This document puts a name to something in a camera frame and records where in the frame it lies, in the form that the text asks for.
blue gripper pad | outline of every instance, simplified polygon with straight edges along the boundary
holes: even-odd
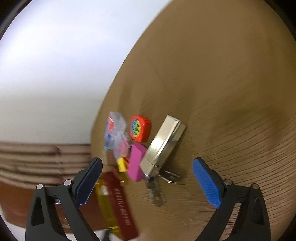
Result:
[[[86,204],[102,170],[102,160],[100,158],[94,158],[89,166],[80,171],[73,179],[73,181],[78,182],[76,185],[73,185],[73,191],[75,192],[74,203],[77,207]]]
[[[221,204],[220,190],[212,180],[210,174],[206,171],[198,158],[193,161],[193,173],[198,180],[204,194],[206,195],[210,204],[219,208]]]

silver screw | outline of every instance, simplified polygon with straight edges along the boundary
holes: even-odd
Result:
[[[38,190],[40,190],[41,188],[43,188],[43,185],[42,185],[42,184],[38,184],[38,185],[36,186],[36,188],[37,188]]]
[[[70,179],[64,181],[65,186],[69,186],[72,183]]]
[[[227,186],[230,186],[232,184],[232,181],[229,180],[229,179],[225,179],[224,180],[224,183],[227,185]]]
[[[252,187],[253,187],[254,189],[259,189],[259,185],[256,184],[256,183],[254,183],[254,184],[252,185]]]

pink object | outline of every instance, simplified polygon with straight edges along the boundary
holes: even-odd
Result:
[[[140,162],[142,161],[142,158],[145,155],[146,151],[147,149],[140,143],[133,144],[131,148],[128,165],[128,175],[135,182],[139,182],[145,177],[145,174],[140,168]]]

brown wooden furniture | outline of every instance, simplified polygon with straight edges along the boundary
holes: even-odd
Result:
[[[92,155],[103,156],[109,111],[187,128],[167,160],[184,179],[160,181],[167,202],[151,204],[143,182],[126,193],[139,240],[195,240],[214,212],[192,173],[203,157],[222,178],[258,183],[277,240],[296,213],[296,42],[262,0],[174,0],[123,63],[98,113]],[[229,234],[235,208],[223,235]]]

shiny metallic bar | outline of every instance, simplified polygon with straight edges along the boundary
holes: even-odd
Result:
[[[147,177],[158,175],[160,168],[180,139],[185,125],[168,115],[143,157],[140,167]]]

